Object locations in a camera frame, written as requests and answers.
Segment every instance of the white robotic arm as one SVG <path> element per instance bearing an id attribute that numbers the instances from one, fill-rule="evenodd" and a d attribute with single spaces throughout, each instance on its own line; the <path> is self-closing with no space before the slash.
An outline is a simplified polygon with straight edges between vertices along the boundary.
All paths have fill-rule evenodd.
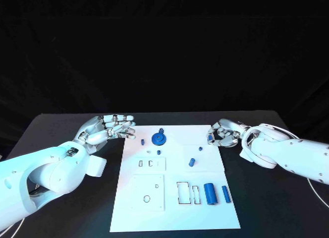
<path id="1" fill-rule="evenodd" d="M 214 132 L 222 137 L 215 140 Z M 243 144 L 240 156 L 273 169 L 279 164 L 287 171 L 329 184 L 329 144 L 299 137 L 287 130 L 269 125 L 250 127 L 221 119 L 208 131 L 208 143 L 233 147 Z"/>
<path id="2" fill-rule="evenodd" d="M 74 141 L 0 162 L 0 231 L 81 184 L 86 174 L 100 177 L 106 159 L 91 155 L 109 139 L 132 138 L 133 116 L 94 117 Z M 28 191 L 26 179 L 39 185 Z"/>

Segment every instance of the small blue cylinder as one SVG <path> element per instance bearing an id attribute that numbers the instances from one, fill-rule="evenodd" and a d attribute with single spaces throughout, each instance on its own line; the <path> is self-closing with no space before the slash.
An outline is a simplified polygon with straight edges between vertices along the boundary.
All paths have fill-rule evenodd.
<path id="1" fill-rule="evenodd" d="M 205 189 L 208 205 L 218 204 L 214 184 L 212 183 L 204 184 L 204 189 Z"/>
<path id="2" fill-rule="evenodd" d="M 189 161 L 189 164 L 188 164 L 191 167 L 194 167 L 195 165 L 195 159 L 192 158 L 191 161 Z"/>
<path id="3" fill-rule="evenodd" d="M 222 189 L 224 189 L 225 201 L 227 201 L 227 203 L 230 203 L 231 202 L 231 197 L 230 197 L 227 186 L 222 186 Z"/>

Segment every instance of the white board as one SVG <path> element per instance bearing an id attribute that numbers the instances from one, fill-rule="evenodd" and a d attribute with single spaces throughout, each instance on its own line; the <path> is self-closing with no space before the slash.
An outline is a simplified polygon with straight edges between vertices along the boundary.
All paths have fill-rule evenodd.
<path id="1" fill-rule="evenodd" d="M 152 143 L 152 136 L 159 129 L 165 129 L 166 143 L 156 146 Z M 224 164 L 217 146 L 207 143 L 207 131 L 209 125 L 171 125 L 171 126 L 136 126 L 135 140 L 126 140 L 120 178 L 114 200 L 114 210 L 110 232 L 137 232 L 137 231 L 172 231 L 172 230 L 209 230 L 209 229 L 238 229 L 240 222 L 234 203 L 227 203 L 224 198 L 222 186 L 227 185 L 233 200 L 233 188 L 228 186 L 224 173 Z M 145 169 L 139 167 L 140 158 L 143 161 L 153 160 L 159 157 L 163 161 L 165 170 L 160 165 L 159 170 Z M 188 163 L 191 157 L 196 157 L 194 167 Z M 155 210 L 150 206 L 145 209 L 133 209 L 133 204 L 145 203 L 145 194 L 155 192 L 145 187 L 153 189 L 153 183 L 145 185 L 142 191 L 135 190 L 135 176 L 162 176 L 165 207 Z M 176 182 L 189 183 L 191 204 L 179 204 L 178 202 L 178 185 Z M 218 204 L 211 206 L 207 203 L 204 184 L 212 183 L 217 191 Z M 201 204 L 194 203 L 192 186 L 199 187 Z M 162 199 L 158 198 L 158 192 L 150 197 L 160 209 Z"/>

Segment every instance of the blue object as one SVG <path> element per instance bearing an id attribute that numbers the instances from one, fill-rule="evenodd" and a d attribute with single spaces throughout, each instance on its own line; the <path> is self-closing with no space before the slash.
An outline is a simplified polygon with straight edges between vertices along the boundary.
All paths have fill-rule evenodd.
<path id="1" fill-rule="evenodd" d="M 152 142 L 155 145 L 163 145 L 166 143 L 166 136 L 163 134 L 163 129 L 159 129 L 159 133 L 155 133 L 152 136 Z"/>
<path id="2" fill-rule="evenodd" d="M 227 201 L 227 203 L 230 203 L 231 202 L 231 197 L 230 197 L 227 186 L 222 186 L 222 189 L 224 189 L 225 201 Z"/>
<path id="3" fill-rule="evenodd" d="M 205 189 L 208 205 L 218 204 L 214 184 L 212 183 L 204 184 L 204 189 Z"/>
<path id="4" fill-rule="evenodd" d="M 191 167 L 194 167 L 195 165 L 195 159 L 192 158 L 191 161 L 189 161 L 189 164 L 188 164 Z"/>

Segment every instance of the black table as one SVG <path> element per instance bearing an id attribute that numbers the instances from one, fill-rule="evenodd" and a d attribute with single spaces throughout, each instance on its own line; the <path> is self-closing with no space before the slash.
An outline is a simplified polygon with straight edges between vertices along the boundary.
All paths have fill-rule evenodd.
<path id="1" fill-rule="evenodd" d="M 137 125 L 214 124 L 228 118 L 253 126 L 269 123 L 286 128 L 274 111 L 133 115 Z M 9 158 L 71 141 L 83 123 L 94 116 L 97 114 L 39 115 Z M 96 154 L 107 159 L 103 177 L 86 176 L 75 191 L 26 217 L 16 237 L 329 237 L 329 209 L 306 178 L 280 166 L 271 170 L 250 163 L 240 157 L 241 145 L 220 148 L 241 229 L 110 233 L 123 146 L 124 139 L 109 141 Z M 329 186 L 315 181 L 313 185 L 329 203 Z"/>

